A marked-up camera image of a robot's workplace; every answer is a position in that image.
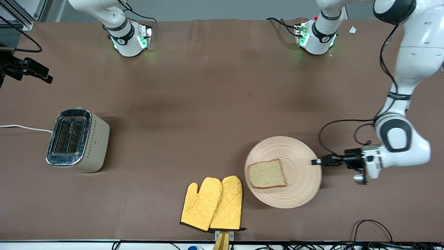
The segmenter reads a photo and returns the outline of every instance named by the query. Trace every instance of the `bread crust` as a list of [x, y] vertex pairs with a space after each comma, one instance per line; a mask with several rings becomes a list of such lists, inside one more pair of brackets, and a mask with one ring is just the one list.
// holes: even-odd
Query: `bread crust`
[[[250, 181], [250, 170], [251, 170], [251, 167], [253, 167], [254, 165], [256, 165], [256, 164], [258, 164], [258, 163], [266, 163], [266, 162], [272, 162], [272, 161], [278, 161], [279, 162], [279, 168], [280, 168], [280, 170], [281, 170], [281, 174], [282, 174], [282, 177], [284, 178], [284, 182], [285, 182], [285, 185], [274, 185], [274, 186], [268, 186], [268, 187], [257, 187], [257, 186], [255, 186], [255, 185], [253, 185], [253, 183]], [[288, 185], [288, 183], [287, 183], [287, 179], [285, 178], [285, 175], [284, 175], [284, 170], [282, 169], [282, 163], [281, 163], [281, 160], [280, 159], [273, 159], [273, 160], [271, 160], [271, 161], [258, 161], [258, 162], [255, 162], [255, 163], [253, 163], [253, 164], [250, 164], [250, 165], [248, 165], [248, 167], [247, 167], [247, 171], [248, 171], [248, 182], [250, 183], [250, 185], [253, 187], [253, 188], [255, 188], [255, 189], [269, 189], [269, 188], [274, 188], [274, 187], [286, 187], [287, 185]]]

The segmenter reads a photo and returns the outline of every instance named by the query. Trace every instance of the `wooden plate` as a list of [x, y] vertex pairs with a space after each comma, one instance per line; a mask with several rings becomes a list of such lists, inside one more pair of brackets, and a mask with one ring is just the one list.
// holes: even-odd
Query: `wooden plate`
[[[248, 166], [260, 161], [280, 159], [286, 187], [255, 189], [248, 180]], [[294, 208], [309, 202], [321, 185], [321, 166], [311, 165], [316, 154], [303, 142], [276, 136], [259, 142], [245, 162], [245, 179], [251, 192], [265, 204], [277, 208]]]

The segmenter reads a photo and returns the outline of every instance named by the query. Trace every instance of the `brown table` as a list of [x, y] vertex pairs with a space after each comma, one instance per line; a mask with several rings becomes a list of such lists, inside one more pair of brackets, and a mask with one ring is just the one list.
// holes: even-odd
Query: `brown table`
[[[356, 34], [348, 33], [350, 27]], [[52, 129], [64, 109], [82, 106], [111, 127], [103, 171], [79, 174], [45, 162], [49, 134], [0, 129], [1, 239], [208, 239], [179, 224], [187, 186], [238, 175], [262, 139], [290, 136], [327, 154], [317, 133], [328, 121], [369, 118], [385, 100], [389, 78], [379, 49], [392, 29], [348, 20], [323, 56], [296, 48], [269, 21], [162, 22], [151, 51], [120, 56], [98, 23], [37, 23], [44, 48], [30, 56], [50, 69], [48, 85], [8, 78], [0, 89], [0, 124]], [[385, 52], [393, 69], [398, 31]], [[32, 44], [22, 37], [20, 47]], [[372, 218], [396, 241], [443, 241], [443, 74], [420, 84], [408, 112], [433, 148], [428, 164], [383, 169], [367, 186], [345, 167], [323, 168], [321, 189], [306, 205], [277, 209], [244, 185], [237, 240], [350, 240], [354, 223]], [[334, 150], [358, 147], [356, 123], [325, 131]], [[367, 127], [362, 140], [375, 139]], [[386, 240], [372, 225], [358, 239]]]

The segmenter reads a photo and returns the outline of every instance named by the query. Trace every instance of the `yellow oven mitt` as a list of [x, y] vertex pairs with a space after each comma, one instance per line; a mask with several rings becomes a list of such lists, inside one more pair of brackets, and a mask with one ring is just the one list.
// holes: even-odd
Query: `yellow oven mitt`
[[222, 197], [211, 222], [212, 230], [245, 230], [241, 229], [242, 182], [237, 176], [222, 180]]
[[197, 183], [191, 183], [186, 192], [180, 224], [208, 231], [221, 195], [219, 179], [205, 178], [199, 191]]

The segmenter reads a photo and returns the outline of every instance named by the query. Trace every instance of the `slice of bread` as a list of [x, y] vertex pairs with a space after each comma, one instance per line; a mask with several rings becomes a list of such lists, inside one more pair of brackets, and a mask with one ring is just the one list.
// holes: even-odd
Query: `slice of bread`
[[256, 162], [248, 166], [248, 180], [256, 189], [287, 186], [279, 159]]

